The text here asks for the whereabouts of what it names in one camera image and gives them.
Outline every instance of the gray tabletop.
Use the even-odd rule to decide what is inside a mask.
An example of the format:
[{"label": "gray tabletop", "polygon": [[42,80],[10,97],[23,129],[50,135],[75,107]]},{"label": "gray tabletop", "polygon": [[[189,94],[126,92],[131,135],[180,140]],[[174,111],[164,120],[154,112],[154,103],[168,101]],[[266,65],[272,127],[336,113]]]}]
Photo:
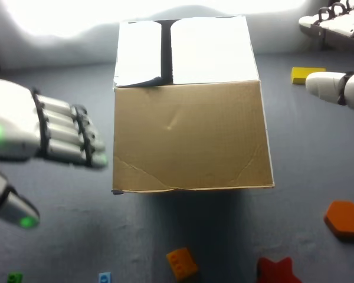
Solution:
[{"label": "gray tabletop", "polygon": [[[202,282],[254,282],[260,256],[293,259],[303,282],[354,283],[354,244],[339,242],[323,215],[354,201],[354,111],[292,85],[292,67],[354,70],[338,53],[256,56],[273,162],[274,189],[114,196],[110,169],[92,172],[34,160],[0,164],[34,202],[42,224],[0,222],[0,282],[174,282],[165,255],[187,246]],[[14,72],[3,77],[46,96],[87,106],[113,155],[114,66]]]}]

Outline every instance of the red star-shaped block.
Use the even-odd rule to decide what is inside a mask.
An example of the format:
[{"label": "red star-shaped block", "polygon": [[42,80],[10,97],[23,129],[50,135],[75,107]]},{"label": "red star-shaped block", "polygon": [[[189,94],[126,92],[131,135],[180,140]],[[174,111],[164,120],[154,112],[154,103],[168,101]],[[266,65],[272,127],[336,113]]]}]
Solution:
[{"label": "red star-shaped block", "polygon": [[293,274],[293,261],[284,258],[273,262],[267,258],[260,258],[257,263],[257,283],[301,283]]}]

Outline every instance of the white wall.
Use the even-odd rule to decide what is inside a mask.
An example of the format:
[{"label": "white wall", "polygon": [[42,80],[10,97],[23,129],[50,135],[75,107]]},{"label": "white wall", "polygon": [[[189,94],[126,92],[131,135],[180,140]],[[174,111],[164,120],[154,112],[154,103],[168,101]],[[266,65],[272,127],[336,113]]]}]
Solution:
[{"label": "white wall", "polygon": [[[119,13],[121,10],[119,10],[119,12],[117,11],[117,7],[120,8],[120,6],[113,3],[108,6],[107,9],[102,7],[102,11],[99,9],[93,10],[94,3],[97,0],[86,1],[88,1],[90,5],[92,4],[91,2],[93,2],[91,6],[91,17],[89,14],[87,15],[86,12],[89,10],[89,6],[85,6],[84,14],[80,7],[77,6],[75,10],[73,10],[73,7],[67,5],[71,0],[59,3],[60,6],[58,9],[65,9],[62,16],[52,9],[45,9],[42,5],[31,6],[33,9],[30,11],[31,8],[27,5],[32,2],[32,0],[0,0],[0,65],[2,68],[12,69],[114,62],[116,58],[119,26],[115,20],[125,19],[126,17],[129,19],[129,16],[134,17],[136,15],[132,15],[128,12],[121,17]],[[244,3],[244,10],[240,5],[236,6],[233,11],[230,9],[217,11],[212,8],[197,5],[180,6],[149,17],[136,18],[136,20],[247,14],[251,40],[256,54],[304,51],[308,48],[310,41],[299,31],[297,21],[304,15],[315,14],[318,8],[325,5],[327,1],[299,0],[301,2],[299,2],[298,7],[295,8],[271,5],[271,3],[277,5],[278,2],[282,3],[282,1],[284,0],[265,1],[265,3],[268,3],[268,6],[265,7],[262,5],[262,0],[255,1],[255,4],[252,4],[253,6],[245,6],[247,2],[252,3],[250,0],[247,2],[237,1],[238,3]],[[43,2],[45,2],[45,0],[33,1],[33,3]],[[259,13],[265,10],[274,11]],[[106,19],[102,21],[95,20],[96,18],[100,19],[99,16],[101,12]],[[24,27],[19,25],[19,23],[24,23],[24,15],[26,14],[29,15],[27,19],[33,19],[33,22],[28,21],[27,24],[28,26],[31,24],[32,27],[35,27],[36,33],[26,31]],[[22,16],[22,22],[19,20],[19,15]],[[81,17],[86,17],[86,21],[81,21]],[[67,23],[63,23],[66,19],[69,20],[68,25]],[[82,25],[86,25],[85,31],[69,37],[61,37],[59,35],[68,34],[71,25],[79,24],[78,21],[81,21],[81,27]],[[56,34],[52,34],[48,29],[53,27],[53,25],[44,25],[45,22],[53,23],[55,27],[59,28],[59,31]]]}]

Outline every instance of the cardboard box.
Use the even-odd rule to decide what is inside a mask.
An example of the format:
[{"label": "cardboard box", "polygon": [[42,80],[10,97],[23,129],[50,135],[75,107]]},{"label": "cardboard box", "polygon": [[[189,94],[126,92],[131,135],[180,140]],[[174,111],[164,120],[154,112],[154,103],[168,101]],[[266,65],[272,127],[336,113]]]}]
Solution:
[{"label": "cardboard box", "polygon": [[123,23],[113,189],[273,187],[245,17]]}]

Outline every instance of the bright light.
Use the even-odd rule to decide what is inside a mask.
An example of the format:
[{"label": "bright light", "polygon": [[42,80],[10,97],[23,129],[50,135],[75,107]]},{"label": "bright light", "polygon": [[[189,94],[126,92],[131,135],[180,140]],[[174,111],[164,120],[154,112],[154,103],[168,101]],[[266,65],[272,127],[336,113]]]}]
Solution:
[{"label": "bright light", "polygon": [[280,12],[305,0],[2,0],[21,29],[31,35],[73,37],[101,24],[143,19],[185,5],[228,15]]}]

